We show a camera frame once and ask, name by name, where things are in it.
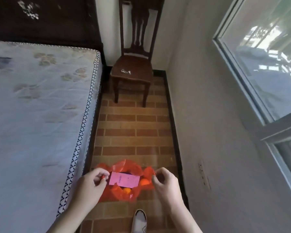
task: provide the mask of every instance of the chair backrest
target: chair backrest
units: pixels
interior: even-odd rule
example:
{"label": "chair backrest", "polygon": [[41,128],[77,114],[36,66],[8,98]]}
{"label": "chair backrest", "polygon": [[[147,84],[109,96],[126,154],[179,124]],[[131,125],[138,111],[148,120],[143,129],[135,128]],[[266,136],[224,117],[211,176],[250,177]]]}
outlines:
{"label": "chair backrest", "polygon": [[[124,53],[134,53],[148,57],[149,61],[151,61],[164,1],[165,0],[119,0],[122,55],[124,55]],[[123,5],[130,4],[132,5],[132,44],[130,48],[124,48]],[[150,51],[147,52],[143,48],[143,41],[145,36],[145,29],[148,24],[148,19],[150,15],[149,9],[156,10],[158,12],[156,16]]]}

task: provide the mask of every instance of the chair leg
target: chair leg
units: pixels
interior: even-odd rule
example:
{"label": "chair leg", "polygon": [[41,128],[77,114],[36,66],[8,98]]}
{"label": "chair leg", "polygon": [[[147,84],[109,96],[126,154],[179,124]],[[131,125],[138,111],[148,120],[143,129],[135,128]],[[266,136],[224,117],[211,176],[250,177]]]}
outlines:
{"label": "chair leg", "polygon": [[143,102],[142,102],[142,107],[144,107],[144,108],[146,106],[146,99],[147,99],[148,94],[149,94],[150,85],[151,85],[150,83],[145,84],[145,91],[143,92]]}
{"label": "chair leg", "polygon": [[119,101],[119,79],[113,78],[113,90],[114,90],[114,102],[117,103]]}

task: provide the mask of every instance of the tiled floor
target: tiled floor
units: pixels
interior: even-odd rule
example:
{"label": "tiled floor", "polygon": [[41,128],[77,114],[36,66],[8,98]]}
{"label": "tiled floor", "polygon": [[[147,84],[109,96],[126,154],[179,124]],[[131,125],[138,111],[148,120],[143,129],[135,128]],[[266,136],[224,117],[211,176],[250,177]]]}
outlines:
{"label": "tiled floor", "polygon": [[[113,99],[114,94],[106,90],[92,168],[101,162],[112,165],[131,159],[142,167],[166,167],[177,175],[163,78],[155,77],[146,108],[141,107],[141,92],[120,90],[118,104]],[[143,191],[135,203],[98,203],[82,223],[81,233],[131,232],[132,216],[139,208],[147,214],[148,233],[175,232],[155,192]]]}

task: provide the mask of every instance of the pink box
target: pink box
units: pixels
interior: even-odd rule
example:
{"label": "pink box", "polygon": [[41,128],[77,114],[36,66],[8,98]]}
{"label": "pink box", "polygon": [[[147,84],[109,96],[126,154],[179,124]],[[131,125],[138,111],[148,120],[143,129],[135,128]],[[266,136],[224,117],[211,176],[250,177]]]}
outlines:
{"label": "pink box", "polygon": [[140,176],[134,176],[126,173],[112,172],[109,185],[118,184],[120,187],[134,188],[139,184]]}

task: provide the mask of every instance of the red plastic bag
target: red plastic bag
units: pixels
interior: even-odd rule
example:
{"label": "red plastic bag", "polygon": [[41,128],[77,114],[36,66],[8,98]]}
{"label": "red plastic bag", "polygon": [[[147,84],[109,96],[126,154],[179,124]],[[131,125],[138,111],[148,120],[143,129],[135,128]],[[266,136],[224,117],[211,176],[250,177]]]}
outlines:
{"label": "red plastic bag", "polygon": [[[152,175],[155,175],[155,172],[152,167],[147,167],[142,170],[141,166],[135,163],[134,161],[125,159],[112,165],[111,167],[107,166],[104,163],[100,163],[97,167],[103,168],[108,172],[126,172],[135,176],[140,176],[139,185],[131,189],[130,193],[123,191],[121,187],[117,184],[107,185],[102,196],[99,199],[99,202],[104,201],[134,201],[142,190],[151,190],[154,188],[152,184]],[[144,179],[149,181],[149,184],[144,184]]]}

